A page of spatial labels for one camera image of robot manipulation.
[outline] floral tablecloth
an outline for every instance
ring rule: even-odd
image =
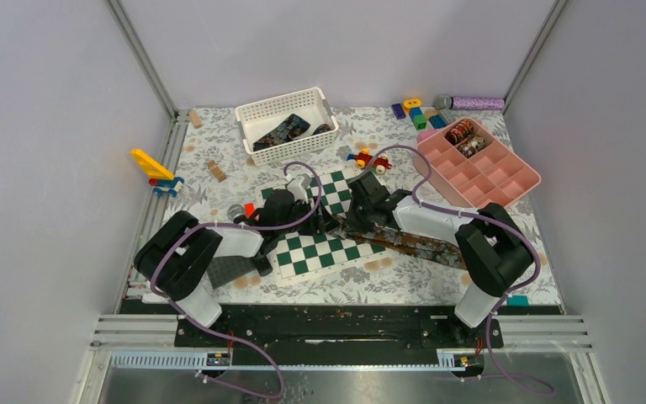
[[[416,144],[418,131],[410,120],[397,120],[390,108],[338,108],[333,111],[341,127],[336,144],[298,158],[320,172],[341,166],[348,153],[364,147],[375,152],[394,144]],[[178,210],[188,210],[201,221],[227,221],[229,206],[252,202],[256,187],[283,179],[282,163],[266,167],[253,165],[244,151],[233,109],[205,108],[197,109],[197,112],[204,125],[199,129],[191,125],[188,128],[177,165],[177,176],[185,178],[186,185],[176,199],[170,199],[165,221]],[[480,121],[494,136],[511,145],[500,112],[455,111],[452,115]],[[412,189],[421,175],[412,166],[408,152],[393,150],[388,154],[394,165],[385,174],[388,188]],[[226,174],[224,182],[219,183],[207,168],[209,160],[215,160]],[[446,203],[429,184],[421,187],[420,196],[424,200]],[[517,294],[526,295],[532,305],[560,304],[559,290],[528,197],[515,203],[509,211],[543,262],[538,280]],[[529,269],[522,280],[531,272]],[[272,276],[262,278],[254,272],[218,288],[213,294],[220,303],[450,305],[459,302],[470,281],[469,275],[461,269],[395,255],[285,287],[276,286]],[[211,290],[208,280],[204,285]],[[147,292],[142,299],[152,303],[162,301]]]

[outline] plastic basket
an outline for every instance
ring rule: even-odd
[[[236,107],[234,112],[244,137],[244,149],[257,166],[324,149],[336,142],[338,123],[326,96],[318,87],[242,105]],[[296,114],[310,123],[310,129],[306,134],[295,141],[253,151],[254,142],[291,114]],[[332,129],[312,136],[315,128],[322,124],[328,124]]]

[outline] gray wall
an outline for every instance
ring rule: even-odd
[[[166,130],[103,1],[0,1],[0,403],[67,399]]]
[[[124,0],[179,108],[503,97],[553,0]]]
[[[646,402],[646,2],[572,2],[507,124],[613,402]]]

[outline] pink compartment tray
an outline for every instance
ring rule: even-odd
[[[467,158],[444,135],[461,120],[469,120],[487,146]],[[541,176],[472,118],[461,118],[417,144],[432,165],[430,183],[450,204],[483,208],[489,202],[507,207],[541,183]],[[415,156],[422,175],[427,165]]]

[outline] green and white checkered board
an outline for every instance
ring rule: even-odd
[[[359,170],[347,167],[319,175],[320,184],[323,187],[320,202],[331,214],[345,215],[351,199],[346,180],[359,173]],[[263,201],[275,189],[284,187],[285,183],[259,188],[257,205],[263,206]],[[310,198],[318,195],[318,185],[315,180],[311,182],[308,195]],[[268,254],[268,260],[273,267],[276,285],[286,286],[363,265],[389,255],[390,250],[365,242],[341,240],[328,235],[311,237],[289,233],[279,239],[276,249]]]

